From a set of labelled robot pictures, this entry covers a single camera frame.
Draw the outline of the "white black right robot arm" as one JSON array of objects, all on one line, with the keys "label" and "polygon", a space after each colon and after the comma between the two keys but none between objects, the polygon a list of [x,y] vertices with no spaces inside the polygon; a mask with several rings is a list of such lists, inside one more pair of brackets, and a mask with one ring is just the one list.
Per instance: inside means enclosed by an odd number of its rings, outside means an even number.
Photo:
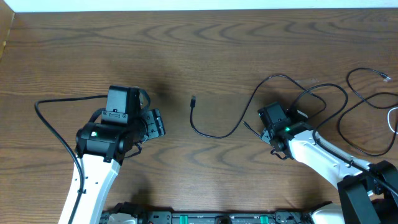
[{"label": "white black right robot arm", "polygon": [[266,122],[261,139],[305,164],[337,190],[340,204],[329,203],[310,212],[312,223],[397,223],[397,168],[387,161],[372,164],[330,142],[304,122]]}]

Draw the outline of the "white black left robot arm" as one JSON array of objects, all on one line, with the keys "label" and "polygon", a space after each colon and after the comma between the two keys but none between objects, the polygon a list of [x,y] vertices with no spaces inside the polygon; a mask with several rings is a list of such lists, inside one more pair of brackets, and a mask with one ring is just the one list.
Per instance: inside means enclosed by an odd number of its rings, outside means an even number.
[{"label": "white black left robot arm", "polygon": [[101,122],[88,122],[76,134],[73,179],[59,223],[99,223],[109,190],[125,154],[165,134],[158,109],[137,114],[103,111]]}]

